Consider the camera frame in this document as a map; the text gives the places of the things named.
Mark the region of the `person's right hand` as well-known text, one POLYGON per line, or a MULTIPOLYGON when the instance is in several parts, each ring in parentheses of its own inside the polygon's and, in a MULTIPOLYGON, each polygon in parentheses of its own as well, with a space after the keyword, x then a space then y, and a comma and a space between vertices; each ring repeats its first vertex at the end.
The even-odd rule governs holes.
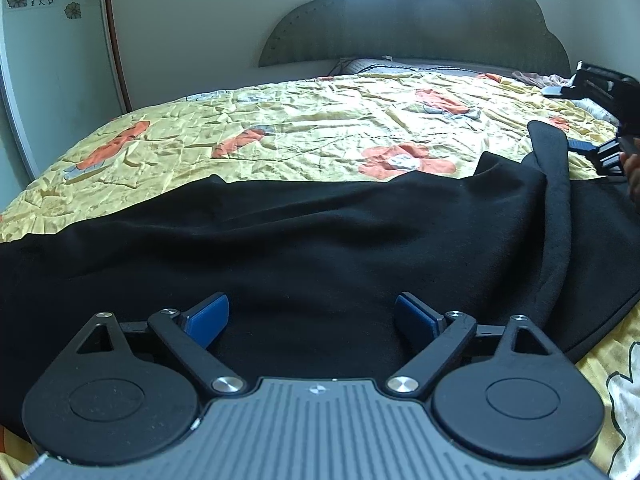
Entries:
POLYGON ((628 182, 628 193, 631 200, 640 203, 640 156, 638 154, 620 154, 620 163, 628 182))

